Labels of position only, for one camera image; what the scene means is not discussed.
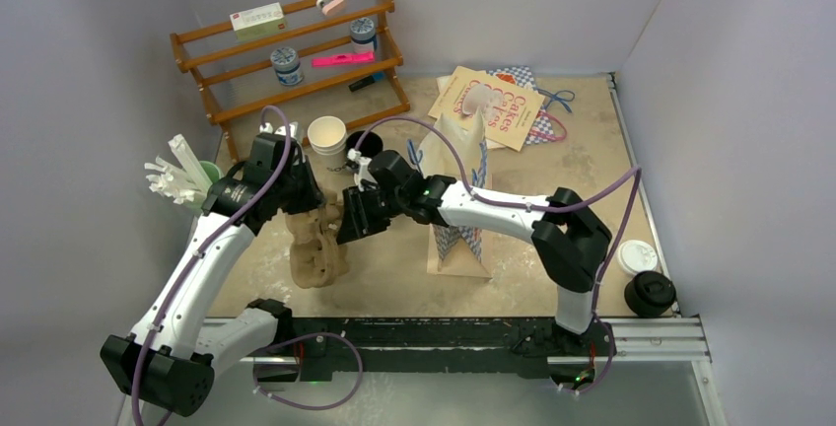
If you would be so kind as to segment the brown pulp cup carrier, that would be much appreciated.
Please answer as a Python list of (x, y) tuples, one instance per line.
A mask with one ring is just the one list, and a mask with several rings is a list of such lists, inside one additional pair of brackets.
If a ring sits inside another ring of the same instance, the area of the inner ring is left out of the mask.
[(286, 215), (292, 235), (289, 261), (294, 283), (303, 289), (332, 285), (349, 272), (347, 247), (337, 243), (344, 213), (335, 191), (324, 191), (325, 204), (306, 213)]

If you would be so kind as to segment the blue checkered paper bag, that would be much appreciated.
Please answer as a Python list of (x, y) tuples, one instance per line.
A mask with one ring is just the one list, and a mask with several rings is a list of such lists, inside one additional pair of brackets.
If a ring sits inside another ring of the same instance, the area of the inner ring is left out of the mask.
[(443, 221), (431, 226), (427, 272), (492, 278), (493, 269), (483, 260), (482, 231), (476, 221), (478, 201), (468, 192), (490, 185), (482, 113), (465, 119), (440, 116), (421, 142), (407, 142), (407, 156), (425, 177), (454, 179), (442, 196), (439, 213)]

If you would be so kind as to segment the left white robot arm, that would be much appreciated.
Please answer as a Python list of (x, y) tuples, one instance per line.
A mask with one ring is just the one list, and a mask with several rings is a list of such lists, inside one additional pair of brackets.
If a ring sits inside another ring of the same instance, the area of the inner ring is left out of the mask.
[(280, 356), (293, 346), (292, 312), (256, 299), (219, 329), (204, 320), (231, 269), (278, 212), (305, 213), (324, 197), (310, 163), (292, 137), (261, 133), (247, 161), (213, 183), (192, 240), (164, 290), (126, 336), (109, 336), (100, 355), (117, 387), (141, 407), (193, 414), (214, 381), (248, 354)]

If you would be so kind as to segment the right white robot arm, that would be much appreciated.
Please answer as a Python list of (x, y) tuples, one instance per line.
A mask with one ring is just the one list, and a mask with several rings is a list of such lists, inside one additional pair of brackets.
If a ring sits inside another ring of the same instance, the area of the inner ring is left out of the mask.
[(557, 286), (553, 339), (568, 354), (592, 341), (594, 287), (612, 233), (588, 202), (571, 189), (522, 196), (474, 188), (453, 177), (424, 176), (393, 150), (371, 159), (370, 177), (343, 189), (341, 245), (384, 232), (392, 219), (417, 224), (473, 228), (532, 245)]

